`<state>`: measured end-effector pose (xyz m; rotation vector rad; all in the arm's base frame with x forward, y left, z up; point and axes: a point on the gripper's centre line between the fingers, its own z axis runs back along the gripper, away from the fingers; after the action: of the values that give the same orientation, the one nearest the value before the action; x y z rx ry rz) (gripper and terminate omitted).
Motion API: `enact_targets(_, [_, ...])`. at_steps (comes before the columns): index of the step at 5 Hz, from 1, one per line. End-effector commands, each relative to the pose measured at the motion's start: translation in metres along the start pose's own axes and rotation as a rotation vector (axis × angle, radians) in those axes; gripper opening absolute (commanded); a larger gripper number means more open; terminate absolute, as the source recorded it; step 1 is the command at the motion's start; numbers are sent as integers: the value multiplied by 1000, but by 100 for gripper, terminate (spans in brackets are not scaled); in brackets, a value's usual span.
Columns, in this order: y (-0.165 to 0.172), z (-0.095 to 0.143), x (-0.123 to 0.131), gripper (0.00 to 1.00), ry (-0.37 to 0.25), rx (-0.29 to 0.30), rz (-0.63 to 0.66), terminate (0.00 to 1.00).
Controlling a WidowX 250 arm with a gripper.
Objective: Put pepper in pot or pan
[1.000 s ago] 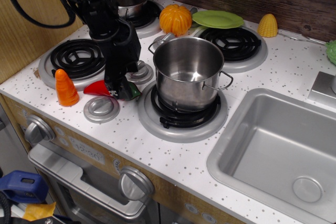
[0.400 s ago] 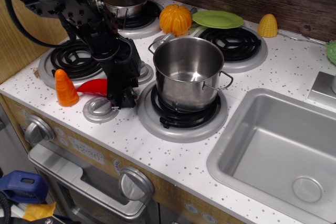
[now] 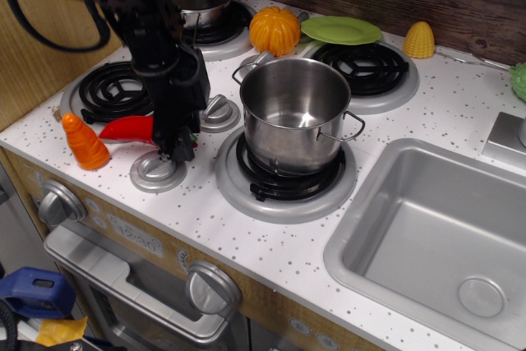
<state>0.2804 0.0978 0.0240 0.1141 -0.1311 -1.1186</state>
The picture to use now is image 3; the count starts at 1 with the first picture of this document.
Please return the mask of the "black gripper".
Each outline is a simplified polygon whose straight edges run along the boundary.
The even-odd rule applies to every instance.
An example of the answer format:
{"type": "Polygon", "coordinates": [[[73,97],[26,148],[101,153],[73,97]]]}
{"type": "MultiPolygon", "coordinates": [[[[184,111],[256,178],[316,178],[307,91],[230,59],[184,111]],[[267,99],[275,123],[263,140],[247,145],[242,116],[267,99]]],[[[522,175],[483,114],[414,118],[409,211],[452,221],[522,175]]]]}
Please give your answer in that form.
{"type": "Polygon", "coordinates": [[[200,111],[208,105],[210,82],[198,48],[182,46],[171,63],[147,67],[143,81],[153,103],[153,116],[177,128],[173,141],[156,137],[162,159],[190,162],[195,158],[192,136],[201,131],[200,111]]]}

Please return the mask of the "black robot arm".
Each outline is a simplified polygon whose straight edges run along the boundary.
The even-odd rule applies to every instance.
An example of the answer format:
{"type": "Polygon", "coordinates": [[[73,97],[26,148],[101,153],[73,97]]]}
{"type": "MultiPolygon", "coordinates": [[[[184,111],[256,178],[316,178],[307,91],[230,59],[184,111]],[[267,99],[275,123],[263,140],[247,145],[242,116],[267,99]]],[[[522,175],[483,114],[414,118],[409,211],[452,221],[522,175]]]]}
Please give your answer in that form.
{"type": "Polygon", "coordinates": [[[194,158],[193,135],[210,83],[199,49],[182,36],[180,6],[171,0],[82,0],[112,28],[153,104],[153,142],[174,162],[194,158]]]}

